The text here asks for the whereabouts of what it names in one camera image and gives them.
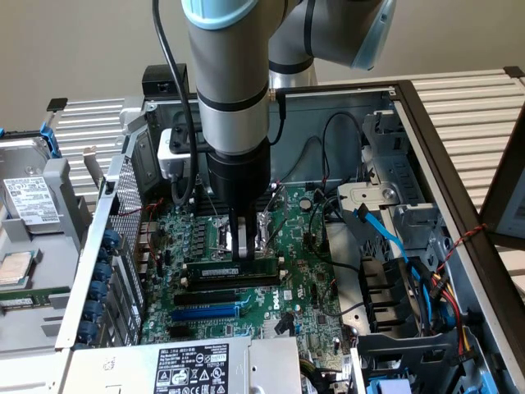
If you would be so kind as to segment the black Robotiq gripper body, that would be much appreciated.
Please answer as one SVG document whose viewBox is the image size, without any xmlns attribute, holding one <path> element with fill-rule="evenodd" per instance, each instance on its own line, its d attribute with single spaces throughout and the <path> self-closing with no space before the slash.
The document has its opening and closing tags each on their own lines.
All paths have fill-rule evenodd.
<svg viewBox="0 0 525 394">
<path fill-rule="evenodd" d="M 265 138 L 255 149 L 228 155 L 214 151 L 206 155 L 214 194 L 237 213 L 250 210 L 268 188 L 271 175 L 271 145 Z"/>
</svg>

